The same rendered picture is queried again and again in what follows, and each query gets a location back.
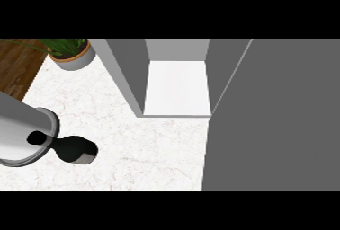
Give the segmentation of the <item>grey open cabinet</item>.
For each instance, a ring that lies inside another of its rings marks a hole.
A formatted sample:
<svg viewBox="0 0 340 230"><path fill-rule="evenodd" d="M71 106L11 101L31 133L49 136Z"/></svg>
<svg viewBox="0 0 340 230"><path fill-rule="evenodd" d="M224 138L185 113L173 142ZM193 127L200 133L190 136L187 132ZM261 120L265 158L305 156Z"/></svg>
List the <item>grey open cabinet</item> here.
<svg viewBox="0 0 340 230"><path fill-rule="evenodd" d="M209 118L250 39L92 39L98 57L139 118Z"/></svg>

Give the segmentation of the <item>flat dark grey cabinet door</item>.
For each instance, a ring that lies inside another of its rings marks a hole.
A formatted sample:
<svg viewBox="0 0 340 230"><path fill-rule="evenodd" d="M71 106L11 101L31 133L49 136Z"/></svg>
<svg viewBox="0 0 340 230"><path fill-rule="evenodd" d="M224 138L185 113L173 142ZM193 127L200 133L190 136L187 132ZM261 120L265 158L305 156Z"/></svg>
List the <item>flat dark grey cabinet door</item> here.
<svg viewBox="0 0 340 230"><path fill-rule="evenodd" d="M340 190L340 40L255 40L209 123L204 190Z"/></svg>

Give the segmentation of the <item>green plant in grey pot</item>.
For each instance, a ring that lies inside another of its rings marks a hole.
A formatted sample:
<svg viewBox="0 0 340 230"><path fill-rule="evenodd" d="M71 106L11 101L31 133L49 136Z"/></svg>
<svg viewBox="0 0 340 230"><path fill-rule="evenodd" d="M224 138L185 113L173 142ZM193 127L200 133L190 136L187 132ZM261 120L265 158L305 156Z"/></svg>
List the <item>green plant in grey pot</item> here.
<svg viewBox="0 0 340 230"><path fill-rule="evenodd" d="M0 41L18 44L45 52L60 68L65 71L77 71L83 69L96 57L96 51L89 39L40 39L46 45L46 49L11 39L0 39Z"/></svg>

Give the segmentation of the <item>grey round metal appliance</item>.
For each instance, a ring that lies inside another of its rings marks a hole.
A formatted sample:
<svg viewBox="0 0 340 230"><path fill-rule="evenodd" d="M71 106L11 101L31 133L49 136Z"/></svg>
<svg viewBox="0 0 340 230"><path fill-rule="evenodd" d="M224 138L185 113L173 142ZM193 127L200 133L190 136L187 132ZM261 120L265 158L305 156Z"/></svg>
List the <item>grey round metal appliance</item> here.
<svg viewBox="0 0 340 230"><path fill-rule="evenodd" d="M52 137L60 135L60 117L46 108L34 108L0 92L0 164L23 167L34 163L49 151L31 145L27 137L36 131Z"/></svg>

